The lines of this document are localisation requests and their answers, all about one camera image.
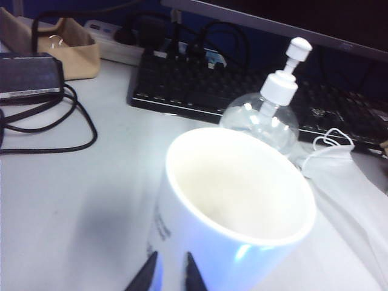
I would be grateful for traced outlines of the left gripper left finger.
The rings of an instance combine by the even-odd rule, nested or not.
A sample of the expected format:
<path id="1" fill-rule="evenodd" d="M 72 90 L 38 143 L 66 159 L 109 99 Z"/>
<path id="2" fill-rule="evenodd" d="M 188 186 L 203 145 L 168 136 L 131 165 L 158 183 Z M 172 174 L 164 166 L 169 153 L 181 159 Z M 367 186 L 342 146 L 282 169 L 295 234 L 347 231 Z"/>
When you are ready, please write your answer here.
<path id="1" fill-rule="evenodd" d="M 158 258 L 158 252 L 153 252 L 124 290 L 125 291 L 149 290 L 152 285 L 157 258 Z"/>

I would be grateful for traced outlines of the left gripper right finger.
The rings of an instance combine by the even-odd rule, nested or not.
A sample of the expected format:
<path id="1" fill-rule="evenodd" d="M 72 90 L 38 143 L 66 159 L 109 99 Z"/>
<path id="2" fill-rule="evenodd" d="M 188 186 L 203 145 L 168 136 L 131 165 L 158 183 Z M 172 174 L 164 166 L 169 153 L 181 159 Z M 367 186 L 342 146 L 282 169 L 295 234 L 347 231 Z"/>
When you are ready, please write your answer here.
<path id="1" fill-rule="evenodd" d="M 185 288 L 186 291 L 207 291 L 199 268 L 190 252 L 187 253 Z"/>

